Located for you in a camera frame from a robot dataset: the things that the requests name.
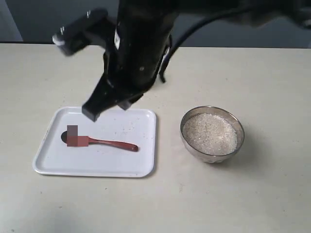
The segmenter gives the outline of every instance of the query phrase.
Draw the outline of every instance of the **metal bowl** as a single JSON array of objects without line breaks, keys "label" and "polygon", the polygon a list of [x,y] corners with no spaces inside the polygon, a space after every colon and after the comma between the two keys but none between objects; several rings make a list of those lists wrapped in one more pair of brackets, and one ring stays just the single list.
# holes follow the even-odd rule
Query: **metal bowl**
[{"label": "metal bowl", "polygon": [[[185,139],[183,135],[183,127],[185,123],[192,117],[201,114],[201,113],[209,113],[213,115],[217,115],[225,119],[228,123],[230,123],[235,130],[237,134],[237,146],[235,150],[230,153],[230,154],[224,154],[224,155],[211,155],[211,154],[206,154],[201,151],[198,151],[194,147],[192,147]],[[233,116],[231,113],[227,112],[224,109],[213,107],[213,106],[201,106],[201,107],[196,107],[191,110],[189,110],[184,117],[181,120],[180,123],[180,135],[183,143],[185,144],[186,149],[196,158],[202,160],[203,162],[207,163],[220,163],[223,160],[226,160],[228,158],[231,158],[233,155],[239,152],[243,142],[244,142],[244,129],[242,124],[239,122],[239,120]]]}]

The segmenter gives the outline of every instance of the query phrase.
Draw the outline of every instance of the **red spoon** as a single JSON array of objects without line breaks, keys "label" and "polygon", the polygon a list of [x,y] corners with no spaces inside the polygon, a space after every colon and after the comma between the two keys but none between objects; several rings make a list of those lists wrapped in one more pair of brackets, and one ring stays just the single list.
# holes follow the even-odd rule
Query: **red spoon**
[{"label": "red spoon", "polygon": [[138,146],[126,143],[126,142],[118,142],[118,141],[106,141],[90,138],[88,136],[67,136],[67,131],[63,132],[60,136],[62,141],[67,144],[68,147],[88,147],[89,144],[100,143],[108,146],[117,147],[124,150],[130,150],[137,152]]}]

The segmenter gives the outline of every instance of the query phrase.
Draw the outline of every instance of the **spoon handle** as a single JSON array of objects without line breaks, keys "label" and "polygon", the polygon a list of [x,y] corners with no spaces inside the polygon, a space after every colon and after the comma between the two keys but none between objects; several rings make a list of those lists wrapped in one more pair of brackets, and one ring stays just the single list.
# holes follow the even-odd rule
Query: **spoon handle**
[{"label": "spoon handle", "polygon": [[89,143],[101,143],[113,147],[117,147],[120,149],[124,150],[130,150],[137,152],[138,151],[138,146],[131,144],[131,143],[126,143],[126,142],[118,142],[118,141],[106,141],[106,140],[99,140],[99,139],[94,139],[94,138],[88,138]]}]

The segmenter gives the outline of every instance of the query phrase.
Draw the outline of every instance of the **table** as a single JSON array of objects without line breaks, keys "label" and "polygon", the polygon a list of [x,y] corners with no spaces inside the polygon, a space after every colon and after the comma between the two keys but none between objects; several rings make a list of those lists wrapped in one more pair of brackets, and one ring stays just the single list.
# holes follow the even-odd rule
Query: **table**
[{"label": "table", "polygon": [[[54,112],[81,106],[103,50],[0,45],[0,233],[306,233],[311,229],[311,50],[181,48],[133,108],[158,116],[155,172],[144,179],[42,176],[32,160]],[[191,156],[183,114],[213,105],[245,129],[217,165]]]}]

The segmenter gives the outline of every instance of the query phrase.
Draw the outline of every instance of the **white tray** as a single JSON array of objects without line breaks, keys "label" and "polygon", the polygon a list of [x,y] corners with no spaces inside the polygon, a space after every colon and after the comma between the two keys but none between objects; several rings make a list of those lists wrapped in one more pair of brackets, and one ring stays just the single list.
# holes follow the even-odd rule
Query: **white tray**
[{"label": "white tray", "polygon": [[[105,145],[67,147],[60,135],[67,125],[78,125],[78,135],[116,140],[139,146],[138,152]],[[156,115],[145,109],[111,109],[94,123],[79,107],[59,109],[33,161],[44,175],[143,177],[154,167]]]}]

